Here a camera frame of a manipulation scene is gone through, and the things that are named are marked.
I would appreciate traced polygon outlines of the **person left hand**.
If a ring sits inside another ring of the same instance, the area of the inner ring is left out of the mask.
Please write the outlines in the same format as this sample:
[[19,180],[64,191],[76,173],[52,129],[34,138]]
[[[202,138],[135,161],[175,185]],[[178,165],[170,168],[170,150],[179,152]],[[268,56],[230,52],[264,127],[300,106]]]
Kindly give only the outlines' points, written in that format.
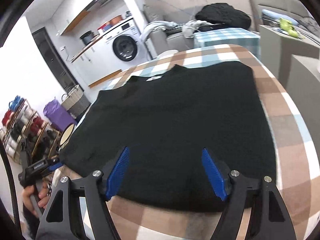
[[23,205],[36,217],[39,218],[40,210],[45,209],[50,200],[51,184],[42,182],[40,190],[36,186],[27,186],[22,191]]

